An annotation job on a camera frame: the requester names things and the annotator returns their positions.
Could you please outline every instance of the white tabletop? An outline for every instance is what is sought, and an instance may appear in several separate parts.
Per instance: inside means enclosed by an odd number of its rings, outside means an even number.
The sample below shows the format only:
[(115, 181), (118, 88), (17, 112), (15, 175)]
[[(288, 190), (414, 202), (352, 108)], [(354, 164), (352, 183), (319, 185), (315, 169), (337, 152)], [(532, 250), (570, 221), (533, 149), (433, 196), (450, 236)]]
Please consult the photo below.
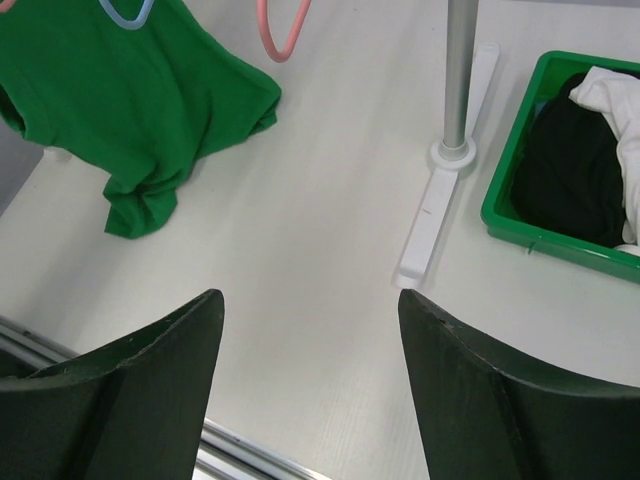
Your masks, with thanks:
[[(282, 39), (298, 0), (272, 3)], [(221, 289), (210, 418), (335, 480), (426, 478), (390, 279), (441, 135), (446, 1), (318, 0), (284, 65), (262, 50), (253, 2), (188, 4), (282, 85), (279, 123), (202, 161), (169, 224), (136, 241), (102, 232), (105, 174), (45, 158), (0, 220), (0, 313), (85, 352)], [(481, 2), (478, 40), (503, 57), (422, 290), (528, 353), (637, 386), (639, 287), (493, 239), (479, 210), (537, 58), (640, 60), (639, 22), (640, 9)]]

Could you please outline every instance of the blue hook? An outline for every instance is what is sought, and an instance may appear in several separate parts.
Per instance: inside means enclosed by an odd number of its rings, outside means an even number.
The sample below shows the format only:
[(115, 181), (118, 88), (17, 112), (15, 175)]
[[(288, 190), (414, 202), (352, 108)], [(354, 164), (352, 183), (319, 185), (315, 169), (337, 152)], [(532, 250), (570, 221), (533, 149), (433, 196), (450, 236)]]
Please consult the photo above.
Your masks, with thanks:
[(111, 20), (113, 20), (116, 25), (124, 28), (125, 30), (138, 30), (140, 27), (142, 27), (147, 21), (149, 13), (151, 13), (151, 7), (153, 7), (154, 1), (155, 0), (144, 0), (144, 3), (140, 8), (138, 17), (135, 20), (125, 20), (120, 16), (116, 9), (113, 8), (110, 0), (99, 0), (100, 5), (102, 5), (102, 8), (107, 13), (107, 15), (109, 15)]

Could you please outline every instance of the green cloth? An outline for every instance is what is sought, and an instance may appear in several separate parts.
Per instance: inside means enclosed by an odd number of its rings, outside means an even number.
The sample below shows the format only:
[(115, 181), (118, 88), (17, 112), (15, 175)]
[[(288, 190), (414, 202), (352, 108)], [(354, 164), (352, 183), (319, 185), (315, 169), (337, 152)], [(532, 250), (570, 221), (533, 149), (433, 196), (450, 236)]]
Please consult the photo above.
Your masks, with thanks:
[[(130, 19), (142, 1), (112, 4)], [(98, 0), (18, 0), (0, 14), (0, 114), (25, 139), (111, 174), (115, 235), (162, 227), (196, 160), (273, 125), (280, 94), (181, 0), (155, 0), (136, 31)]]

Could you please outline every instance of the gray pole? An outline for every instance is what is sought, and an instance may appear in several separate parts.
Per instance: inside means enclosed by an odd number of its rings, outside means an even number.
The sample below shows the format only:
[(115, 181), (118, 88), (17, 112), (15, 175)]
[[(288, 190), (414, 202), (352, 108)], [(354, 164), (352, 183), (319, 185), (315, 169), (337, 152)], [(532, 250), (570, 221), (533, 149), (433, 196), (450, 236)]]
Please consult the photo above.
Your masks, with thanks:
[(447, 78), (444, 97), (444, 146), (464, 156), (465, 124), (479, 0), (449, 0)]

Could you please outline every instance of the green basket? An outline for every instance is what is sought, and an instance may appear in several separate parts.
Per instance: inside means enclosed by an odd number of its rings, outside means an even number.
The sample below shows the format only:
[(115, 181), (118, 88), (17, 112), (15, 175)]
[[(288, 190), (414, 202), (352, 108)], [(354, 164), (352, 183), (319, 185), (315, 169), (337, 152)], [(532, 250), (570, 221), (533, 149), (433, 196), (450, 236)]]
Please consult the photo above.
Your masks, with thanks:
[(549, 52), (540, 57), (482, 204), (482, 220), (489, 227), (490, 235), (527, 247), (529, 251), (640, 283), (640, 257), (529, 225), (520, 219), (511, 204), (513, 175), (533, 122), (535, 105), (554, 98), (572, 75), (586, 73), (594, 65), (610, 70), (640, 71), (638, 63), (577, 53)]

